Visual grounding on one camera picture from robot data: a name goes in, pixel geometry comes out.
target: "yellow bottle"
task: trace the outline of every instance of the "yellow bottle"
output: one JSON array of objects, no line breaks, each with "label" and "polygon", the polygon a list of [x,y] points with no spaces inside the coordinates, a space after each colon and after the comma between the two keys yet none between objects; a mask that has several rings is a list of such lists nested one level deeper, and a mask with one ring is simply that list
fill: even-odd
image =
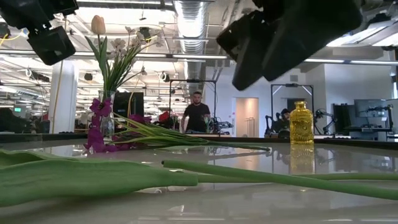
[{"label": "yellow bottle", "polygon": [[290,143],[313,144],[313,115],[305,107],[306,102],[295,102],[296,109],[290,114]]},{"label": "yellow bottle", "polygon": [[290,174],[314,174],[315,150],[313,144],[290,145]]}]

